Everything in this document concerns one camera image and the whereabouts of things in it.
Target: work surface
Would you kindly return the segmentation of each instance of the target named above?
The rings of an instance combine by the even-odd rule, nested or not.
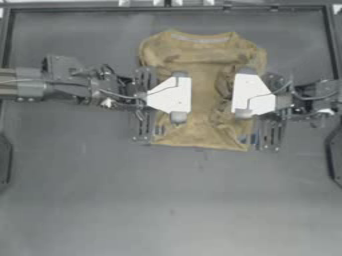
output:
[[[269,70],[332,78],[321,13],[18,14],[10,65],[47,53],[130,75],[136,48],[174,27],[237,31]],[[12,185],[0,196],[0,255],[340,255],[342,190],[327,178],[325,129],[291,123],[278,154],[140,146],[128,113],[8,103]]]

